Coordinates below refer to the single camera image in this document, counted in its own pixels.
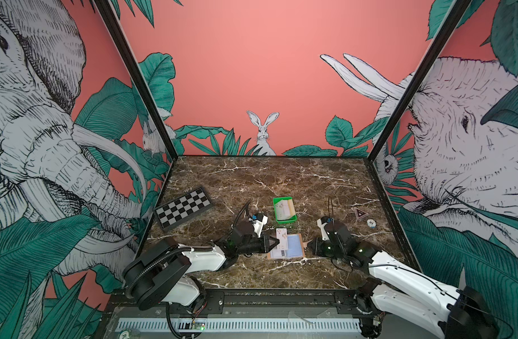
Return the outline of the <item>tan leather card holder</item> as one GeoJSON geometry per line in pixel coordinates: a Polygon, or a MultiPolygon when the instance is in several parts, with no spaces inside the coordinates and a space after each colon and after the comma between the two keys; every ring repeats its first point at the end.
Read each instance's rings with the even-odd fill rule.
{"type": "Polygon", "coordinates": [[[274,248],[267,254],[268,260],[304,258],[305,250],[301,234],[288,234],[289,248],[280,251],[274,248]]]}

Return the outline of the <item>green plastic card tray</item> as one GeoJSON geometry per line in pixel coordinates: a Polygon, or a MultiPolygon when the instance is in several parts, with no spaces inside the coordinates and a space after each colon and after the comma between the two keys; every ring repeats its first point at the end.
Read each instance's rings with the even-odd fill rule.
{"type": "Polygon", "coordinates": [[[283,225],[297,221],[296,209],[292,197],[273,198],[274,216],[276,221],[283,225]]]}

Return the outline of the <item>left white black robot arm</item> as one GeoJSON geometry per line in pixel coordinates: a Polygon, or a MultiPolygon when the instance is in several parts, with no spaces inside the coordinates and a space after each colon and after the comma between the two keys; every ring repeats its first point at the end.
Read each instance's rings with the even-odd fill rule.
{"type": "Polygon", "coordinates": [[[126,298],[142,311],[164,303],[178,304],[189,314],[198,314],[207,305],[207,293],[190,274],[222,271],[241,255],[271,252],[279,239],[262,232],[266,222],[265,216],[244,220],[209,247],[180,244],[172,237],[161,240],[123,271],[126,298]]]}

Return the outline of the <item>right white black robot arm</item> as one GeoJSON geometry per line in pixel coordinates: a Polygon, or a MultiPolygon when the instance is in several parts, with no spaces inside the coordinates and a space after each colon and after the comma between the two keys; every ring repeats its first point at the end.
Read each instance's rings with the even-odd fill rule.
{"type": "Polygon", "coordinates": [[[359,319],[365,338],[377,338],[386,314],[394,314],[437,338],[498,338],[499,325],[485,299],[473,288],[434,280],[403,264],[376,245],[358,240],[330,217],[317,221],[321,236],[307,247],[332,264],[342,262],[368,275],[340,304],[359,319]]]}

